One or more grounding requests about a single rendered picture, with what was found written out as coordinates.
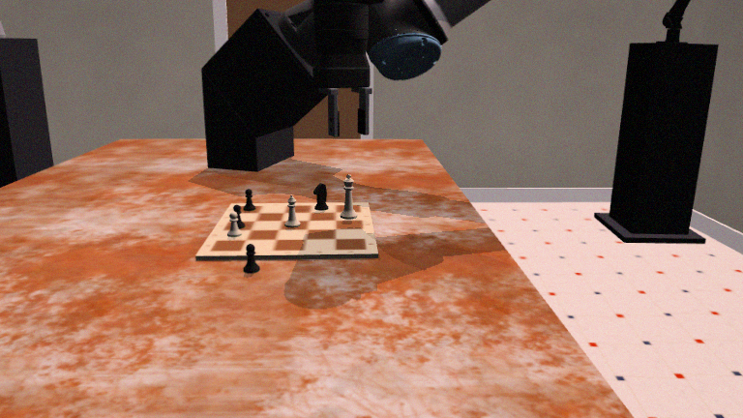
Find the brown and cream chessboard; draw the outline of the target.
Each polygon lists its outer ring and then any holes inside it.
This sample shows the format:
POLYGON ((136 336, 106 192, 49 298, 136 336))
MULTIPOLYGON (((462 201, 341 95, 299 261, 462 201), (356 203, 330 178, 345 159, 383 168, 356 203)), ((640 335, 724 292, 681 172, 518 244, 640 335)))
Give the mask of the brown and cream chessboard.
POLYGON ((231 203, 195 260, 248 260, 246 247, 254 244, 255 260, 378 258, 368 202, 353 202, 355 219, 341 218, 344 202, 326 203, 327 210, 315 210, 317 203, 295 203, 297 227, 287 227, 288 203, 231 203), (242 235, 227 236, 234 205, 241 206, 245 227, 242 235))

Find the white chess king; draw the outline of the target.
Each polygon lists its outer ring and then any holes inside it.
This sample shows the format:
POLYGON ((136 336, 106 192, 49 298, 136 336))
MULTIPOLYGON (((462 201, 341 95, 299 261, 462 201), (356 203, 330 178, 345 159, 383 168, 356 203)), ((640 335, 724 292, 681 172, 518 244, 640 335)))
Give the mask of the white chess king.
POLYGON ((350 174, 346 175, 346 179, 343 180, 345 187, 345 202, 344 202, 344 209, 341 212, 341 218, 343 219, 355 219, 357 218, 357 213, 353 209, 353 202, 352 202, 352 190, 354 187, 352 187, 354 180, 349 178, 351 177, 350 174))

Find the white pawn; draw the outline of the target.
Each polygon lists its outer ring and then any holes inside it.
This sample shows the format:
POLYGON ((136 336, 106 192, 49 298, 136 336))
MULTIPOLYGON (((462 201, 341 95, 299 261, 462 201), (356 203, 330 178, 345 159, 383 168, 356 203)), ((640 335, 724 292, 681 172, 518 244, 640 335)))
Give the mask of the white pawn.
POLYGON ((236 223, 238 221, 237 213, 231 212, 229 214, 229 218, 230 218, 229 221, 231 222, 231 225, 230 225, 230 230, 227 232, 227 236, 237 237, 237 236, 242 235, 242 232, 239 230, 237 223, 236 223))

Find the white bishop chess piece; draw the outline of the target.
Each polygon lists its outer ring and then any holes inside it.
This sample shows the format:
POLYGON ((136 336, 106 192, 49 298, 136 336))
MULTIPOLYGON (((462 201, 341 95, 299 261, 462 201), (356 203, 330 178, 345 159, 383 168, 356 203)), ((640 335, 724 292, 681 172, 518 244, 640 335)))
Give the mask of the white bishop chess piece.
POLYGON ((297 227, 300 225, 300 222, 296 219, 295 202, 295 198, 293 197, 293 195, 291 195, 287 204, 287 206, 289 207, 288 220, 284 224, 287 227, 297 227))

